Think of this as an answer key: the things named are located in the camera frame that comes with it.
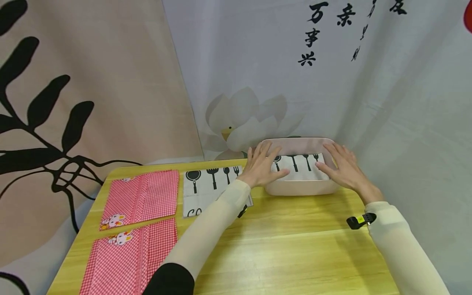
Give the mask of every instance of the fabric backdrop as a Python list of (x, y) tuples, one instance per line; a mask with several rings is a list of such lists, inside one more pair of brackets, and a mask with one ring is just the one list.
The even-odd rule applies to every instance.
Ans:
[(0, 294), (45, 294), (112, 169), (202, 151), (160, 1), (0, 6)]
[(451, 293), (472, 294), (468, 1), (163, 3), (205, 159), (272, 137), (348, 145)]

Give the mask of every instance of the black sleeve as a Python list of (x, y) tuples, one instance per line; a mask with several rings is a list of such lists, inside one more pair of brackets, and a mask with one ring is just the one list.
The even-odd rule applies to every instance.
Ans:
[(192, 295), (194, 286), (194, 278), (185, 267), (166, 263), (156, 270), (143, 295)]

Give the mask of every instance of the red checkered cloth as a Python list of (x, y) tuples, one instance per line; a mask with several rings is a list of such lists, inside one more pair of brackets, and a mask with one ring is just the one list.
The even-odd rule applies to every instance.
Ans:
[(113, 180), (100, 230), (174, 215), (178, 178), (177, 170), (169, 170)]
[(142, 294), (176, 243), (173, 218), (94, 241), (80, 295)]

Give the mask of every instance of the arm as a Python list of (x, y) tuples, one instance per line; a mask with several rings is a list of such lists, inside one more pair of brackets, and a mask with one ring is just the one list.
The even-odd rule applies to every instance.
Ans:
[(219, 237), (243, 209), (250, 191), (249, 185), (238, 179), (228, 185), (226, 191), (185, 231), (163, 264), (179, 264), (192, 274), (194, 280), (197, 279)]
[(375, 187), (357, 166), (354, 153), (338, 144), (326, 145), (338, 170), (317, 163), (317, 167), (343, 187), (356, 191), (366, 212), (377, 215), (369, 225), (369, 233), (382, 253), (388, 269), (402, 295), (449, 295), (443, 280), (421, 248), (396, 207), (384, 201)]
[(185, 231), (152, 276), (144, 295), (193, 293), (200, 270), (225, 229), (243, 209), (251, 188), (265, 185), (289, 173), (287, 169), (270, 171), (280, 148), (266, 157), (269, 148), (270, 144), (264, 147), (259, 144), (254, 155), (251, 148), (248, 150), (242, 174)]
[(402, 214), (387, 202), (372, 202), (366, 212), (377, 215), (369, 233), (382, 253), (401, 294), (448, 295), (443, 280), (426, 256)]

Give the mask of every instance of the wooden table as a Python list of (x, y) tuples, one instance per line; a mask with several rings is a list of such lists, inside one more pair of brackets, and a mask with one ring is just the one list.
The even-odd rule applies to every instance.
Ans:
[[(112, 180), (157, 170), (180, 172), (177, 213), (181, 236), (195, 218), (182, 218), (184, 172), (237, 166), (225, 160), (122, 167), (110, 173), (48, 294), (78, 294), (95, 239), (158, 220), (100, 232), (98, 225)], [(346, 218), (363, 213), (357, 194), (342, 189), (321, 196), (270, 196), (252, 191), (248, 208), (221, 237), (195, 284), (195, 294), (399, 294), (366, 227), (351, 230)]]

